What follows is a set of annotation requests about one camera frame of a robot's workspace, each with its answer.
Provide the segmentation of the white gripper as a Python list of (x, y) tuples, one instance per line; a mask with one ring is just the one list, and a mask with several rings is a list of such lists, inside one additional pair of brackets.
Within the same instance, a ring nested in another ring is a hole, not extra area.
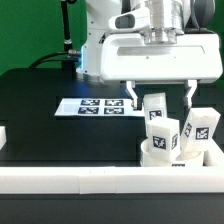
[(126, 82), (134, 110), (142, 100), (135, 83), (183, 83), (184, 106), (192, 107), (197, 81), (213, 82), (223, 73), (217, 34), (188, 28), (189, 8), (134, 8), (108, 21), (101, 53), (100, 78)]

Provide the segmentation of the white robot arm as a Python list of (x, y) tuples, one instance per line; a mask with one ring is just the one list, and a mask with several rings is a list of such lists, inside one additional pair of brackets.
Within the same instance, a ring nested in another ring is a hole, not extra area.
[(181, 84), (185, 105), (199, 83), (223, 73), (220, 38), (207, 26), (214, 0), (84, 0), (87, 40), (79, 76), (124, 82), (138, 110), (137, 84)]

